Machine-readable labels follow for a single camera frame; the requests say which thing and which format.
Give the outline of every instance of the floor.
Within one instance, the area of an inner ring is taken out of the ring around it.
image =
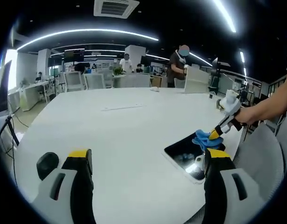
[[[45,106],[46,102],[40,101],[30,111],[22,111],[20,108],[15,113],[16,116],[13,116],[15,132],[25,133],[28,129],[26,126],[30,126],[32,124],[34,119],[42,111],[42,109],[44,109]]]

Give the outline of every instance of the person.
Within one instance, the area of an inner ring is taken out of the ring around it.
[[[141,64],[138,64],[138,65],[137,65],[136,72],[137,72],[137,73],[143,72],[143,70],[142,70],[142,65],[141,65]]]
[[[133,72],[132,61],[130,60],[130,55],[125,54],[124,58],[119,62],[120,66],[122,67],[123,71],[126,73]]]
[[[186,64],[185,57],[189,55],[189,47],[187,45],[179,46],[170,57],[169,67],[167,71],[167,87],[175,88],[175,78],[184,80],[187,69],[184,69]]]
[[[235,117],[241,123],[253,124],[258,120],[272,119],[287,112],[287,78],[269,97],[252,107],[241,108]]]

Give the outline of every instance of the ceiling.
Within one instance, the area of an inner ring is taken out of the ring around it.
[[[242,51],[247,75],[261,81],[269,83],[286,73],[287,1],[220,0],[233,20],[236,33],[231,32],[214,0],[139,1],[128,19],[94,16],[94,0],[32,1],[24,7],[14,28],[30,40],[65,30],[106,28],[147,35],[159,41],[110,32],[76,32],[42,39],[21,51],[37,52],[45,48],[57,48],[59,52],[71,48],[124,50],[125,46],[120,45],[133,44],[146,47],[151,55],[169,58],[178,45],[186,44],[190,52],[204,60],[211,63],[218,57],[231,65],[230,70],[241,74],[243,64],[239,52]],[[26,42],[14,43],[18,48]],[[59,48],[75,44],[84,45]],[[193,56],[188,56],[188,61],[207,66]]]

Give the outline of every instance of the ceiling vent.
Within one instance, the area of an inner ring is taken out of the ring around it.
[[[93,15],[126,19],[138,5],[134,0],[95,0]]]

